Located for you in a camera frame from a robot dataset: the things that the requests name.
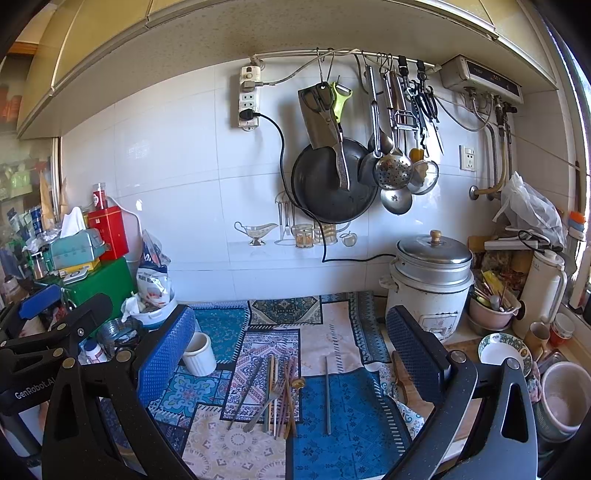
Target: plate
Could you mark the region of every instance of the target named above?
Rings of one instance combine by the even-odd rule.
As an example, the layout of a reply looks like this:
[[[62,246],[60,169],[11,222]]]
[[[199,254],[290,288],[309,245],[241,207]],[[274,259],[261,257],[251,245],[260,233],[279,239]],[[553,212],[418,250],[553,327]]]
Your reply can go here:
[[[491,333],[478,345],[478,358],[483,364],[500,365],[509,357],[519,362],[525,377],[530,374],[531,353],[523,340],[507,333]]]

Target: blue gripper pad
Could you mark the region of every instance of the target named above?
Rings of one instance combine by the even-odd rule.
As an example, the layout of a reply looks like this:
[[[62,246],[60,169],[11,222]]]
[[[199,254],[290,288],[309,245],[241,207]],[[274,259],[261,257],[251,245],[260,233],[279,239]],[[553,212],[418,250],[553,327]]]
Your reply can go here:
[[[441,404],[444,382],[450,370],[447,351],[441,342],[432,333],[423,331],[402,306],[388,311],[386,329],[421,398],[435,405]]]
[[[158,330],[139,343],[134,370],[138,397],[144,407],[160,398],[194,332],[194,311],[179,305]]]
[[[61,289],[58,285],[49,285],[21,302],[18,314],[23,320],[31,320],[49,305],[61,299]]]

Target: patterned placemat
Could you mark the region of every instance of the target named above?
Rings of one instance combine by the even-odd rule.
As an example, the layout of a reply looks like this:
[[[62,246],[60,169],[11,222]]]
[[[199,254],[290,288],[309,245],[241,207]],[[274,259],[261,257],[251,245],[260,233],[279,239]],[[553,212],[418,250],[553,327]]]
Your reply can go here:
[[[423,425],[420,416],[389,396],[394,377],[391,352],[375,317],[371,292],[205,303],[193,309],[200,328],[211,337],[217,370],[195,377],[181,364],[148,410],[199,478],[379,476],[395,465]],[[294,375],[306,379],[294,399],[298,437],[287,442],[263,432],[261,423],[249,433],[242,430],[267,398],[270,354],[279,359],[281,372],[294,358]],[[325,358],[330,373],[330,436],[325,424]],[[254,386],[246,392],[260,359],[263,364]],[[106,417],[116,442],[122,449],[129,447],[120,426],[117,429],[114,411]]]

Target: electrical outlet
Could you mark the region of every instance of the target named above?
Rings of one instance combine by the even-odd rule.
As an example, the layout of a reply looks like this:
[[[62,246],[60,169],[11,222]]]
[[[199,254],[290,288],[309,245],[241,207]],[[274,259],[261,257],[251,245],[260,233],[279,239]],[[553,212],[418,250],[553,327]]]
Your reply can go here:
[[[255,112],[259,111],[259,88],[256,87],[252,92],[243,92],[243,82],[260,82],[261,68],[255,65],[242,67],[240,69],[240,93],[238,99],[238,112],[252,108]],[[259,118],[256,116],[252,120],[242,120],[238,117],[238,126],[244,131],[249,132],[254,130],[259,125]]]
[[[472,147],[460,145],[460,169],[476,171],[476,153]]]

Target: plastic bag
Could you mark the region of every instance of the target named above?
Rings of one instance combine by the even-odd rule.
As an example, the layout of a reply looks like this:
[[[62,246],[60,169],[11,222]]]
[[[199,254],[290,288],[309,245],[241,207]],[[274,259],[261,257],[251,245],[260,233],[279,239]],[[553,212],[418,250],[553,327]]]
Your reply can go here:
[[[501,191],[501,208],[493,222],[504,213],[513,228],[532,229],[546,237],[550,244],[566,247],[566,237],[556,207],[534,190],[515,172]]]
[[[142,233],[142,257],[136,280],[141,299],[162,308],[170,302],[172,281],[168,276],[169,257],[162,253],[158,239],[146,230]]]

